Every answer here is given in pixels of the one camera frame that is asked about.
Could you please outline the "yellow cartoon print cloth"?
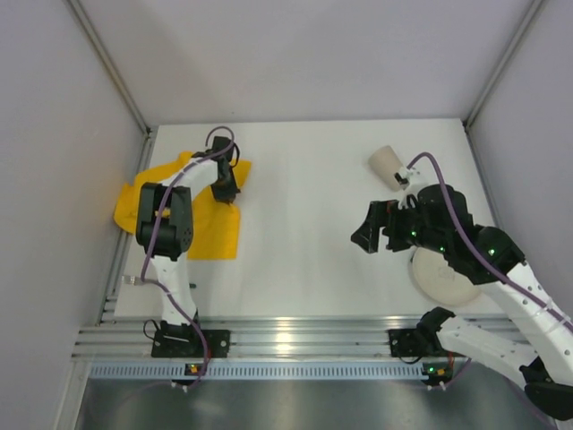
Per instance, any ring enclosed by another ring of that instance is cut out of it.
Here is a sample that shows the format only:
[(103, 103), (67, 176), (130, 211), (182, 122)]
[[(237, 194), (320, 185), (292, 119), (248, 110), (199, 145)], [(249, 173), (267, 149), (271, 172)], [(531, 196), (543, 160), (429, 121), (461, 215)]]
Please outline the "yellow cartoon print cloth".
[[(115, 205), (114, 222), (134, 234), (141, 187), (172, 176), (191, 160), (192, 153), (183, 151), (167, 164), (148, 168), (123, 185)], [(233, 260), (240, 234), (241, 212), (237, 205), (217, 202), (213, 192), (205, 189), (193, 198), (193, 241), (187, 252), (189, 260)]]

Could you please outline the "beige paper cup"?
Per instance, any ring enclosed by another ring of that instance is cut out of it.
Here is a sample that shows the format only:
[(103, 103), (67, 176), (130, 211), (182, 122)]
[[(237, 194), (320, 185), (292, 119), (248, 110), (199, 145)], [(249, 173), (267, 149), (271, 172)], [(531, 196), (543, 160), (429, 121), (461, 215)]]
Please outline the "beige paper cup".
[(406, 166), (399, 159), (391, 146), (383, 146), (377, 149), (368, 158), (371, 171), (393, 192), (399, 192), (406, 188)]

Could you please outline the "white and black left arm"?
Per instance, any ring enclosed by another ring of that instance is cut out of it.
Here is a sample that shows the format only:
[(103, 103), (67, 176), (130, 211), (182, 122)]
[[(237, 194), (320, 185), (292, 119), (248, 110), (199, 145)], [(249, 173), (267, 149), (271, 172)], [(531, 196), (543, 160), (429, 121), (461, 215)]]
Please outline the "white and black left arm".
[(205, 149), (174, 174), (141, 186), (135, 229), (144, 251), (140, 278), (160, 289), (161, 322), (168, 328), (199, 328), (185, 262), (194, 237), (192, 203), (205, 190), (217, 203), (234, 202), (239, 155), (234, 136), (208, 137)]

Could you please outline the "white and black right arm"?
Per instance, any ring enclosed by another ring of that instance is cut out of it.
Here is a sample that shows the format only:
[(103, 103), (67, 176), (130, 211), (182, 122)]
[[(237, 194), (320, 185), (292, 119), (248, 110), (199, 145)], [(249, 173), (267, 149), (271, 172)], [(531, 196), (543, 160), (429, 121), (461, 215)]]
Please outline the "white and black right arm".
[(428, 185), (398, 200), (372, 201), (352, 243), (368, 254), (381, 237), (394, 253), (411, 247), (444, 258), (501, 308), (525, 345), (488, 332), (437, 306), (411, 338), (421, 357), (452, 352), (502, 374), (545, 415), (572, 418), (572, 322), (537, 281), (524, 253), (502, 230), (474, 223), (466, 197), (449, 185)]

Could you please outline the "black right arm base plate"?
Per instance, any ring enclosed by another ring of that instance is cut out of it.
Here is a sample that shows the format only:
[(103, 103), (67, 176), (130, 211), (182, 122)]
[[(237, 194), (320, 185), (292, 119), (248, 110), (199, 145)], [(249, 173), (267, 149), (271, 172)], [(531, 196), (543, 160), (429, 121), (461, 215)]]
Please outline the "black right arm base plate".
[(388, 336), (391, 356), (407, 365), (448, 355), (435, 335), (423, 334), (417, 329), (392, 329), (388, 330)]

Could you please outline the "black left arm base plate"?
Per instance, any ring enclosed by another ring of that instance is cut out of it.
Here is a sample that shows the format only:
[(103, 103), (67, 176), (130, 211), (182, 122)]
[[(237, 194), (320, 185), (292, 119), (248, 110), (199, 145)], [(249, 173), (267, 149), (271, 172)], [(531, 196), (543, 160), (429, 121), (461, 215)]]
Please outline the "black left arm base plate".
[[(202, 334), (207, 344), (207, 358), (227, 357), (230, 331), (205, 330)], [(203, 358), (204, 349), (193, 327), (175, 327), (155, 333), (150, 355), (154, 358)]]

